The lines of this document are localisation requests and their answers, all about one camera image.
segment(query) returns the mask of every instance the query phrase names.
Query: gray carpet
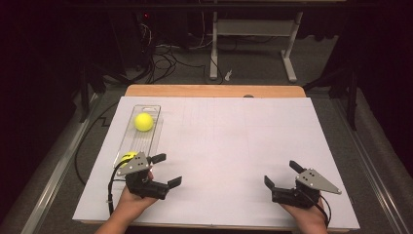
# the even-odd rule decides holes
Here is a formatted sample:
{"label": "gray carpet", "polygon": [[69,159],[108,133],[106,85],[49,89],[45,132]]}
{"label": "gray carpet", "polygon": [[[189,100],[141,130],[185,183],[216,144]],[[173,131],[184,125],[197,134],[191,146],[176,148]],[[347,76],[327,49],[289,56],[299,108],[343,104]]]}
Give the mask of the gray carpet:
{"label": "gray carpet", "polygon": [[[304,85],[320,76],[334,44],[335,40],[317,42],[313,38],[298,40],[295,43],[291,54],[298,77],[298,82],[295,85]],[[229,51],[220,51],[219,68],[224,76],[229,70],[232,70],[230,81],[225,81],[224,84],[291,85],[286,79],[279,55],[279,50],[283,49],[285,45],[284,38],[277,38],[269,43],[239,42],[236,50],[231,51],[235,48],[235,44],[231,40],[220,41],[219,47]],[[158,82],[159,84],[203,84],[205,82],[209,74],[208,49],[190,51],[174,49],[173,54],[183,63],[204,65],[205,74],[202,67],[178,64],[175,71],[168,78]],[[168,66],[164,61],[158,65]],[[160,76],[162,73],[163,70],[159,69],[156,75]],[[108,85],[108,91],[101,97],[99,106],[91,117],[92,122],[108,107],[115,104],[102,114],[103,118],[99,118],[90,127],[90,131],[79,148],[77,161],[83,180],[87,180],[89,176],[107,133],[107,125],[110,124],[115,113],[116,102],[124,94],[125,89],[126,87],[122,85]],[[314,89],[307,95],[312,98],[334,160],[354,202],[353,206],[361,229],[351,231],[351,233],[394,233],[389,218],[377,199],[377,191],[371,185],[371,178],[360,159],[359,150],[353,141],[352,134],[349,133],[346,122],[343,121],[340,111],[337,110],[337,101],[328,97],[326,89]],[[0,233],[21,232],[59,157],[67,147],[67,142],[70,142],[71,137],[73,137],[73,128],[77,125],[79,115],[77,112],[73,121],[67,126],[32,180],[27,184],[14,208],[3,222]],[[357,99],[357,135],[360,137],[365,151],[371,156],[374,166],[380,172],[381,179],[392,194],[403,219],[410,220],[412,217],[410,211],[413,208],[412,179],[394,154],[380,126],[369,111],[368,104],[361,92],[359,92]],[[72,163],[42,225],[38,229],[38,233],[94,233],[97,225],[83,224],[71,219],[83,188],[84,186],[76,176]],[[334,214],[340,211],[332,209],[332,218],[334,218]],[[413,230],[410,222],[406,225]],[[200,230],[192,229],[186,229],[184,232],[181,229],[140,228],[139,231],[139,233],[200,233]],[[203,232],[221,233],[221,231],[213,230],[203,230]]]}

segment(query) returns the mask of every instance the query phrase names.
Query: clear plastic tray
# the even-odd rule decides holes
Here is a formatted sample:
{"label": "clear plastic tray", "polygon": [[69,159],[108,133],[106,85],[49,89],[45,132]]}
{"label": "clear plastic tray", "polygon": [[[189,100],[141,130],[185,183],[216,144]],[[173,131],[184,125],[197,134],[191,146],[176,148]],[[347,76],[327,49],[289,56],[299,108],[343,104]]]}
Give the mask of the clear plastic tray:
{"label": "clear plastic tray", "polygon": [[[154,126],[147,132],[141,132],[134,126],[134,117],[142,112],[150,114],[154,120]],[[143,152],[146,156],[155,155],[161,135],[162,123],[160,105],[136,105],[131,113],[124,138],[113,163],[113,168],[121,162],[122,157],[126,153],[131,151],[136,153]]]}

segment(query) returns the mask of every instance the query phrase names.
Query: table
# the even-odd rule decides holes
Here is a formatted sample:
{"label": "table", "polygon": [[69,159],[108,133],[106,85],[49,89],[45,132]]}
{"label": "table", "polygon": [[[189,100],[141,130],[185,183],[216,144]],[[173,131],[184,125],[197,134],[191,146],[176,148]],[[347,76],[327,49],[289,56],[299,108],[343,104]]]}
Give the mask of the table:
{"label": "table", "polygon": [[[279,187],[292,187],[296,173],[288,161],[295,160],[303,167],[317,168],[343,191],[340,196],[324,193],[334,212],[330,230],[359,228],[311,100],[300,87],[290,86],[130,86],[73,219],[102,222],[109,217],[105,199],[113,161],[131,109],[143,102],[163,109],[158,153],[167,153],[167,160],[154,166],[155,180],[183,179],[135,224],[294,229],[291,216],[272,203],[263,179],[268,176]],[[123,186],[114,185],[115,205]]]}

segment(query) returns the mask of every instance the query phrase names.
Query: wire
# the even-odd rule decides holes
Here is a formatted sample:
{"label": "wire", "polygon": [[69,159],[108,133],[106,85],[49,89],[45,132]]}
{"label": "wire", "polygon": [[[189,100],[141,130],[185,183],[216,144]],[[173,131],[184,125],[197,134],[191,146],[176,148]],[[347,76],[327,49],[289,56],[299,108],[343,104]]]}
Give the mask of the wire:
{"label": "wire", "polygon": [[[164,48],[168,48],[168,49],[165,52],[154,53],[154,56],[152,57],[152,63],[153,63],[154,69],[152,70],[150,76],[148,76],[148,78],[146,79],[145,84],[155,84],[156,82],[164,78],[167,78],[175,71],[175,69],[177,68],[179,64],[185,65],[188,67],[202,68],[203,78],[205,78],[206,66],[204,64],[203,65],[192,65],[192,64],[182,62],[173,54],[172,45],[169,45],[168,47],[164,46]],[[155,70],[163,71],[163,73],[159,75],[158,77],[155,77]]]}
{"label": "wire", "polygon": [[147,45],[147,46],[149,46],[149,45],[151,45],[151,42],[152,42],[152,31],[151,31],[151,29],[150,29],[146,24],[141,23],[140,25],[142,25],[142,26],[145,28],[145,32],[144,32],[144,34],[143,34],[143,36],[142,36],[142,39],[145,38],[146,30],[149,31],[149,39],[148,39],[149,41],[148,41],[148,45]]}
{"label": "wire", "polygon": [[109,213],[112,215],[113,213],[113,195],[112,195],[112,185],[113,181],[115,180],[115,174],[119,170],[122,165],[130,161],[131,159],[125,159],[121,161],[118,165],[116,165],[115,169],[113,170],[112,176],[110,177],[109,183],[107,184],[107,205],[109,207]]}
{"label": "wire", "polygon": [[327,200],[325,200],[325,198],[324,198],[323,196],[321,196],[321,195],[320,195],[320,197],[322,198],[322,200],[324,200],[325,204],[326,204],[327,207],[328,207],[328,212],[330,213],[330,216],[329,216],[329,218],[328,218],[328,223],[327,223],[327,225],[328,225],[328,224],[330,223],[330,220],[331,220],[331,208],[330,208],[330,205],[328,204]]}
{"label": "wire", "polygon": [[296,189],[296,191],[298,191],[301,195],[304,195],[304,197],[306,197],[309,201],[311,201],[311,202],[313,203],[313,205],[314,205],[317,209],[319,209],[319,211],[322,213],[322,215],[324,215],[325,227],[328,227],[328,224],[330,223],[330,220],[331,220],[331,209],[330,209],[330,205],[328,205],[328,203],[326,202],[326,204],[327,204],[327,206],[328,206],[328,208],[329,208],[329,212],[330,212],[330,217],[328,217],[327,213],[326,213],[325,210],[318,204],[318,202],[313,201],[313,199],[312,199],[309,195],[307,195],[305,192],[301,191],[300,189]]}
{"label": "wire", "polygon": [[205,37],[205,34],[206,34],[206,21],[205,21],[205,18],[204,18],[204,12],[201,12],[201,15],[203,17],[203,39],[201,40],[200,45],[198,47],[201,47],[203,45],[204,37]]}
{"label": "wire", "polygon": [[79,143],[79,146],[76,149],[76,153],[75,153],[75,159],[74,159],[74,166],[75,166],[75,171],[76,171],[76,176],[79,178],[79,181],[83,184],[86,185],[85,181],[82,179],[82,177],[80,176],[80,172],[79,172],[79,168],[78,168],[78,156],[79,156],[79,151],[80,148],[82,147],[83,142],[85,141],[86,136],[91,132],[91,129],[93,128],[94,124],[98,121],[98,120],[103,120],[103,123],[101,125],[101,127],[109,127],[110,124],[105,124],[106,122],[106,118],[102,117],[110,108],[112,108],[113,106],[115,106],[116,104],[118,104],[119,101],[116,101],[115,103],[111,104],[109,107],[107,107],[91,124],[91,126],[88,128],[88,130],[85,132],[85,134],[82,137],[82,140]]}
{"label": "wire", "polygon": [[224,76],[221,73],[221,69],[219,69],[218,64],[216,64],[212,58],[209,58],[209,59],[212,61],[212,63],[216,66],[216,69],[218,70],[218,74],[221,77],[221,81],[218,83],[218,85],[221,85],[224,82]]}

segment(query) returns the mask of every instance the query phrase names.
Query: table leg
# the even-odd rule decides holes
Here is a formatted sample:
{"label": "table leg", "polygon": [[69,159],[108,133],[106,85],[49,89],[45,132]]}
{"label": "table leg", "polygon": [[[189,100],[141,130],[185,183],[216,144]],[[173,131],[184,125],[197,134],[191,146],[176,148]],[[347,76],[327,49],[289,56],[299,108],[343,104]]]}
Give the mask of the table leg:
{"label": "table leg", "polygon": [[295,17],[295,22],[291,27],[291,33],[289,35],[289,42],[288,47],[286,50],[282,50],[282,61],[284,63],[285,71],[288,76],[288,80],[292,83],[297,82],[297,77],[295,76],[294,69],[292,68],[291,59],[289,58],[292,50],[292,46],[294,45],[295,37],[297,36],[298,28],[300,27],[301,18],[303,17],[303,13],[297,13]]}
{"label": "table leg", "polygon": [[218,78],[218,50],[216,49],[216,43],[218,39],[218,31],[216,22],[218,20],[218,14],[213,13],[213,28],[212,28],[212,51],[210,54],[210,67],[209,78],[210,80],[216,80]]}

